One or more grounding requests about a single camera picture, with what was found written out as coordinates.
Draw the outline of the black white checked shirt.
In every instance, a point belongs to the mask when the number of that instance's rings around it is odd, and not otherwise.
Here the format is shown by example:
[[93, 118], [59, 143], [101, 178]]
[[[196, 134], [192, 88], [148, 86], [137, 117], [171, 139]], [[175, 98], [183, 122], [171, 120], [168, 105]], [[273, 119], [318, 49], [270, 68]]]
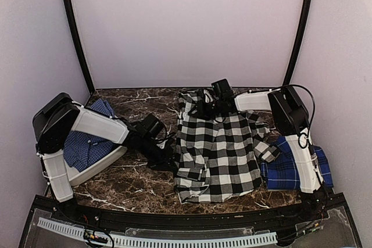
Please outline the black white checked shirt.
[[175, 191], [180, 203], [221, 203], [262, 184], [259, 161], [280, 154], [266, 141], [269, 125], [252, 111], [211, 120], [190, 112], [200, 100], [196, 90], [178, 94]]

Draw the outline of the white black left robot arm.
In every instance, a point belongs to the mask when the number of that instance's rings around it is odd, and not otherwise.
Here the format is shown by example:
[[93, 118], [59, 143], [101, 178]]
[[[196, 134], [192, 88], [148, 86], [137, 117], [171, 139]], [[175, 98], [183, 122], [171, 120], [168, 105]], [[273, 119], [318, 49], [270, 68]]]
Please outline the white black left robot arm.
[[172, 136], [157, 135], [165, 128], [153, 114], [130, 123], [115, 116], [104, 101], [85, 107], [60, 93], [32, 120], [42, 173], [51, 185], [59, 212], [78, 222], [82, 210], [70, 199], [73, 187], [97, 175], [122, 157], [128, 149], [140, 152], [152, 170], [175, 172]]

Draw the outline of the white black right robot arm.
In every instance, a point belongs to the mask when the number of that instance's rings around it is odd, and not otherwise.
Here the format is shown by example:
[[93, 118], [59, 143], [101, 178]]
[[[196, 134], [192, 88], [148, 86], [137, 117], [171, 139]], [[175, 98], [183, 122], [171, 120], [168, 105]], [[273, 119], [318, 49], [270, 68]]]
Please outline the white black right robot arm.
[[299, 172], [300, 190], [314, 194], [323, 186], [310, 136], [315, 113], [312, 93], [302, 85], [289, 84], [267, 90], [235, 94], [226, 79], [214, 82], [212, 91], [200, 89], [189, 115], [211, 120], [247, 111], [270, 111], [276, 130], [285, 137]]

